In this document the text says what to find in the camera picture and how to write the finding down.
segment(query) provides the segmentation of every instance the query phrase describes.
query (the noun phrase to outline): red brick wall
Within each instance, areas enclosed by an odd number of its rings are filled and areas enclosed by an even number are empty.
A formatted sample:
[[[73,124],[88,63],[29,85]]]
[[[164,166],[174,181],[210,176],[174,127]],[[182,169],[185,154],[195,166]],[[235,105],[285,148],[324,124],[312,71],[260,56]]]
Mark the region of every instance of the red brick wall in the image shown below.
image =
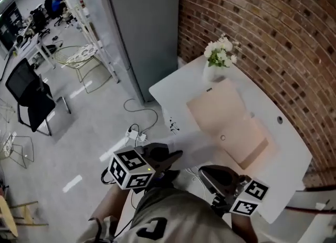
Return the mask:
[[[307,187],[336,184],[336,0],[180,0],[179,55],[226,33],[237,66],[285,113],[313,155]]]

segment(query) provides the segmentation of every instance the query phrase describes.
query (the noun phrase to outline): metal chair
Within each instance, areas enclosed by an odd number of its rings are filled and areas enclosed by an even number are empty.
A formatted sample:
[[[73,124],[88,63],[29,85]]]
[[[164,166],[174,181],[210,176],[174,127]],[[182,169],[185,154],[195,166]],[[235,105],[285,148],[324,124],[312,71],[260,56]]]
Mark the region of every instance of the metal chair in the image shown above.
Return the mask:
[[[54,53],[54,59],[59,62],[62,65],[65,65],[69,68],[72,68],[76,71],[77,77],[79,82],[82,82],[86,93],[92,93],[96,90],[98,90],[100,87],[102,87],[111,77],[110,75],[107,80],[105,80],[99,87],[96,87],[95,89],[88,91],[87,87],[84,83],[84,78],[91,72],[93,71],[96,67],[99,65],[104,64],[97,58],[95,57],[95,54],[97,52],[97,48],[95,47],[94,44],[86,44],[84,46],[68,46],[64,48],[58,49]],[[80,69],[87,64],[91,60],[96,60],[98,62],[98,65],[94,66],[91,68],[84,76],[80,73]]]
[[[49,86],[42,82],[41,76],[37,76],[26,58],[14,68],[6,81],[6,87],[17,101],[18,122],[31,128],[33,132],[51,136],[47,116],[53,111],[59,101],[63,101],[68,113],[71,113],[64,97],[53,99]],[[20,115],[20,105],[28,107],[30,125],[26,124]],[[48,134],[38,127],[46,122]]]
[[[31,149],[33,151],[33,158],[30,159],[28,158],[27,155],[23,155],[23,146],[19,145],[19,144],[14,144],[14,138],[29,138],[30,142],[31,142]],[[21,147],[21,152],[17,152],[14,149],[14,146],[18,146]],[[18,161],[16,161],[15,159],[12,158],[12,153],[17,153],[18,155],[20,155],[22,157],[22,162],[23,165],[20,164]],[[27,169],[26,163],[25,163],[25,159],[34,162],[34,145],[33,145],[33,141],[32,138],[30,136],[13,136],[11,133],[9,134],[7,140],[4,142],[4,145],[0,151],[0,160],[4,160],[10,158],[12,159],[15,163],[17,163],[18,165],[22,166],[23,168]]]

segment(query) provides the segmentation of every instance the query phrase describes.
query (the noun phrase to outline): person sitting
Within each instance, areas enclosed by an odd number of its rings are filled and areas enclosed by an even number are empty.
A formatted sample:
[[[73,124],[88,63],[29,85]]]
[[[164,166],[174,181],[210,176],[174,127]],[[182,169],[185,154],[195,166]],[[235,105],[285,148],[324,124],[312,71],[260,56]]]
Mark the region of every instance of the person sitting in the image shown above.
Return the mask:
[[[65,4],[63,0],[52,0],[51,8],[54,13],[63,12],[64,7],[66,8],[67,5]]]

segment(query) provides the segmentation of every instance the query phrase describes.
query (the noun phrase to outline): flower vase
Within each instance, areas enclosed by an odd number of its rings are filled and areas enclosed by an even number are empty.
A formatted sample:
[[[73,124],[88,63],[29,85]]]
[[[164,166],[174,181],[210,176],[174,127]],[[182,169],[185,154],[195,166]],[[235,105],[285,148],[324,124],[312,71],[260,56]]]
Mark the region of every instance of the flower vase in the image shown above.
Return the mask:
[[[216,79],[216,71],[217,67],[215,65],[209,67],[209,61],[207,61],[203,70],[203,81],[204,82],[214,81]]]

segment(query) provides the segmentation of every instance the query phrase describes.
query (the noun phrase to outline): person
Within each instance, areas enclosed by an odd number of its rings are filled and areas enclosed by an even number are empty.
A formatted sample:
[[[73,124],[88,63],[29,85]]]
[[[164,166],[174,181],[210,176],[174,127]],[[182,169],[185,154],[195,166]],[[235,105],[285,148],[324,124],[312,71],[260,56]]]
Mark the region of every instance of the person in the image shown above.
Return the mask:
[[[66,8],[67,6],[63,0],[52,0],[51,9],[53,12],[63,11],[64,7]]]
[[[120,237],[114,233],[129,190],[114,184],[76,242],[258,242],[249,217],[232,214],[231,229],[206,201],[175,189],[171,181],[176,177],[168,173],[145,193],[130,229]]]

